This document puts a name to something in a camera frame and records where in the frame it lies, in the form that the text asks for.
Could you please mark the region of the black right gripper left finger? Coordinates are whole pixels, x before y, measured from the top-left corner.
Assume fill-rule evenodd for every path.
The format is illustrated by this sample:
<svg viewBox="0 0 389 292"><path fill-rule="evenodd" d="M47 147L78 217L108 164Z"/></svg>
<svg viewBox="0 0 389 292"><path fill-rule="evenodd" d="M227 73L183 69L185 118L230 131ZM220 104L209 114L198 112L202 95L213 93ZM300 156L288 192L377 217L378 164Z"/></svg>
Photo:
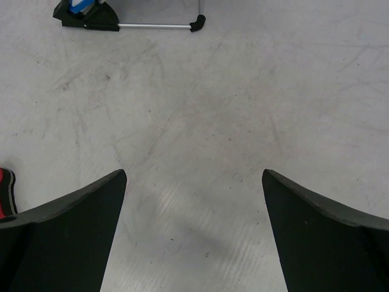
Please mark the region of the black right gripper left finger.
<svg viewBox="0 0 389 292"><path fill-rule="evenodd" d="M125 189L118 169L1 219L1 291L100 291Z"/></svg>

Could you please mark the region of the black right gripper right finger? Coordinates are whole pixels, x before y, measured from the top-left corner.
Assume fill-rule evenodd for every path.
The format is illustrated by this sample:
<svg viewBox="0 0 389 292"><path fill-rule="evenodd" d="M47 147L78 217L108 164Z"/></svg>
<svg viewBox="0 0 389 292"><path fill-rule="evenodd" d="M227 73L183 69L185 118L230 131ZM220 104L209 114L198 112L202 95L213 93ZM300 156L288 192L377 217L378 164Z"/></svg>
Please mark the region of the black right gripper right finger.
<svg viewBox="0 0 389 292"><path fill-rule="evenodd" d="M288 291L388 291L388 220L266 169L264 198Z"/></svg>

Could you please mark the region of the red bone-shaped eraser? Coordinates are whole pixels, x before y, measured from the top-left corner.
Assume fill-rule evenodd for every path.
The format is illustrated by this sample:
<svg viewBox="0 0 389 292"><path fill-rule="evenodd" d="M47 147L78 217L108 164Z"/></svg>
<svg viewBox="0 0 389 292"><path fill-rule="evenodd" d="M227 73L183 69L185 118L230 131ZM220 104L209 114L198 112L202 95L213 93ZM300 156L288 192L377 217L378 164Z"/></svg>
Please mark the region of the red bone-shaped eraser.
<svg viewBox="0 0 389 292"><path fill-rule="evenodd" d="M14 196L15 182L16 177L11 170L0 168L1 219L18 213Z"/></svg>

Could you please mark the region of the blue-framed whiteboard with stand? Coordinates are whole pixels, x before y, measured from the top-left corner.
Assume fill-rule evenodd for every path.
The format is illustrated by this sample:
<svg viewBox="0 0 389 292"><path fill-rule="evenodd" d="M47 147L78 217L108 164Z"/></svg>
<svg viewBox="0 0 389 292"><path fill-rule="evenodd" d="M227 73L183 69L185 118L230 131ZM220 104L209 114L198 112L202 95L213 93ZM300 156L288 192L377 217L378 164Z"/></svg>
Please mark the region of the blue-framed whiteboard with stand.
<svg viewBox="0 0 389 292"><path fill-rule="evenodd" d="M107 32L118 32L120 29L177 29L198 32L206 22L202 13L202 1L198 2L196 21L189 24L121 23L106 1L61 0L53 10L53 17L61 21L63 27Z"/></svg>

